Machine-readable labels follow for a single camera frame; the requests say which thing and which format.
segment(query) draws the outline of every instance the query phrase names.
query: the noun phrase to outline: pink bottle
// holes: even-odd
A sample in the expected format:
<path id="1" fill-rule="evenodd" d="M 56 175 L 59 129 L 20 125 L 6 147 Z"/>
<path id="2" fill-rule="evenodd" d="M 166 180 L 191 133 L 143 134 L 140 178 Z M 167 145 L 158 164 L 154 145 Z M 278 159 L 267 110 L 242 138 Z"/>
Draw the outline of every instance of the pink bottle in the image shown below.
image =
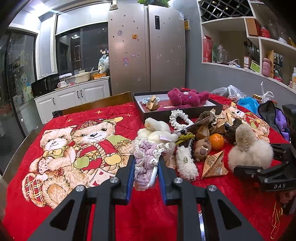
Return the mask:
<path id="1" fill-rule="evenodd" d="M 262 74 L 267 77 L 270 77 L 271 74 L 271 61 L 267 58 L 263 59 Z"/>

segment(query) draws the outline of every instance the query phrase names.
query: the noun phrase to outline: metal screw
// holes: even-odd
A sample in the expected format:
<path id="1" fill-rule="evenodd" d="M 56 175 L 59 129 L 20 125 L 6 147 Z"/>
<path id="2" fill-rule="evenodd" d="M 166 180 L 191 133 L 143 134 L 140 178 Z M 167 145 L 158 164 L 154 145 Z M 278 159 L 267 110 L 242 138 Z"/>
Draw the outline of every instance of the metal screw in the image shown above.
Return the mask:
<path id="1" fill-rule="evenodd" d="M 217 190 L 217 187 L 215 185 L 209 185 L 208 189 L 209 191 L 214 192 Z"/>
<path id="2" fill-rule="evenodd" d="M 118 177 L 112 177 L 110 178 L 111 183 L 117 183 L 119 181 Z"/>
<path id="3" fill-rule="evenodd" d="M 174 179 L 174 182 L 179 184 L 179 183 L 182 183 L 182 182 L 183 182 L 183 179 L 180 178 L 180 177 L 176 177 L 176 178 Z"/>
<path id="4" fill-rule="evenodd" d="M 84 186 L 83 185 L 78 185 L 77 187 L 75 187 L 76 192 L 82 192 L 84 190 Z"/>

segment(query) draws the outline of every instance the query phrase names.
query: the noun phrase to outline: tangerine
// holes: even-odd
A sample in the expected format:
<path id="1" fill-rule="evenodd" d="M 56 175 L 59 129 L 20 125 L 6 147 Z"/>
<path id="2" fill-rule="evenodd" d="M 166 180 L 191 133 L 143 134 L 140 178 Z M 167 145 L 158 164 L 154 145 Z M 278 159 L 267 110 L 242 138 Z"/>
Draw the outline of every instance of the tangerine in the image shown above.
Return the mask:
<path id="1" fill-rule="evenodd" d="M 209 137 L 213 150 L 220 150 L 224 146 L 224 138 L 220 134 L 213 134 Z"/>

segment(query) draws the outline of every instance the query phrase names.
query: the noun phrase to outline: black tray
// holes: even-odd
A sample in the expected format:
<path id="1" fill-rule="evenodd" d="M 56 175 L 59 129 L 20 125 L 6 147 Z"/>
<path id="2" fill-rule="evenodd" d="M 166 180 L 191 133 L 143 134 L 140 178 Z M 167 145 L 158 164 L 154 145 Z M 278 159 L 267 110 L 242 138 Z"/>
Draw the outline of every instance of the black tray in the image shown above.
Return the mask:
<path id="1" fill-rule="evenodd" d="M 148 117 L 151 117 L 157 121 L 164 121 L 164 122 L 169 122 L 170 120 L 170 115 L 171 115 L 171 111 L 172 110 L 161 110 L 161 111 L 151 111 L 151 112 L 143 112 L 141 107 L 139 106 L 140 103 L 136 100 L 136 96 L 146 96 L 149 95 L 150 97 L 152 97 L 153 95 L 160 95 L 160 94 L 167 94 L 168 91 L 152 91 L 152 92 L 141 92 L 141 93 L 133 93 L 133 100 L 135 102 L 135 105 L 137 106 L 137 109 L 139 111 L 139 114 L 141 116 L 142 122 L 145 123 L 145 120 Z M 212 100 L 212 99 L 208 99 L 208 101 L 210 101 L 211 103 L 213 103 L 214 105 L 211 106 L 201 106 L 201 107 L 192 107 L 192 108 L 183 108 L 180 109 L 182 110 L 186 115 L 188 115 L 189 119 L 196 119 L 199 117 L 199 115 L 206 111 L 206 110 L 211 110 L 211 109 L 215 109 L 216 110 L 216 115 L 219 115 L 222 112 L 222 105 L 219 104 L 218 102 Z"/>

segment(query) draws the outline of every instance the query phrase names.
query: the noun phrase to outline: magenta plush toy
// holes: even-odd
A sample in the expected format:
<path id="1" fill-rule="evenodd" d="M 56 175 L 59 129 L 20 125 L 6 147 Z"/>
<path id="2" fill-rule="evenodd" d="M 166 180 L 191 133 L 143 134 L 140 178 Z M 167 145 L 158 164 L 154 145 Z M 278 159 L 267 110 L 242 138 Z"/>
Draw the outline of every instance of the magenta plush toy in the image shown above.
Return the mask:
<path id="1" fill-rule="evenodd" d="M 210 93 L 207 91 L 197 93 L 196 90 L 190 90 L 181 92 L 178 88 L 168 92 L 168 97 L 173 106 L 164 106 L 159 110 L 167 109 L 181 109 L 181 108 L 190 108 L 190 107 L 199 107 L 203 106 L 208 100 Z"/>

